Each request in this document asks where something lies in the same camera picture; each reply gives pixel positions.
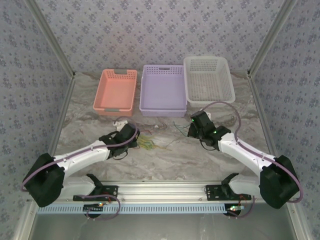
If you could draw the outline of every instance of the purple basket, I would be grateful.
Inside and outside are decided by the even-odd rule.
[[[143,66],[140,111],[145,117],[183,117],[187,111],[183,65]]]

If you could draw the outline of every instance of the marble surface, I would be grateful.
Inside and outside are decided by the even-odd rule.
[[[75,86],[63,123],[55,154],[65,154],[85,147],[102,135],[115,130],[116,117],[100,116],[93,109],[100,76],[77,73]],[[268,152],[258,112],[247,79],[232,76],[236,100],[233,105],[239,111],[242,128],[238,136],[254,147]],[[138,81],[133,119],[142,135],[152,137],[161,148],[146,150],[129,149],[122,160],[108,159],[92,164],[75,173],[96,175],[100,180],[223,180],[231,173],[253,176],[254,173],[236,159],[219,151],[204,150],[199,140],[185,137],[174,126],[186,126],[190,115],[199,108],[187,106],[185,117],[143,117],[139,110],[140,81]],[[227,106],[210,108],[211,119],[216,126],[224,125],[235,131],[238,121]]]

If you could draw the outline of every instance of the white mesh basket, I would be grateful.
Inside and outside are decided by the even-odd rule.
[[[217,56],[187,56],[183,60],[186,99],[191,107],[201,108],[214,101],[233,103],[234,85],[227,60]],[[214,104],[212,107],[223,107]]]

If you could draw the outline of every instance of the patterned wall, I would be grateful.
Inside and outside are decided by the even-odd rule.
[[[283,0],[36,0],[73,70],[215,55],[248,69]]]
[[[320,2],[299,0],[254,77],[280,154],[293,161],[320,239]]]
[[[0,239],[10,240],[27,196],[20,184],[48,151],[69,77],[23,0],[0,9]]]

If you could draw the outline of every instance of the orange basket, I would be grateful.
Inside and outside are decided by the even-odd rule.
[[[93,109],[104,116],[132,116],[137,84],[137,71],[126,70],[126,74],[116,74],[118,70],[102,71],[96,91]]]

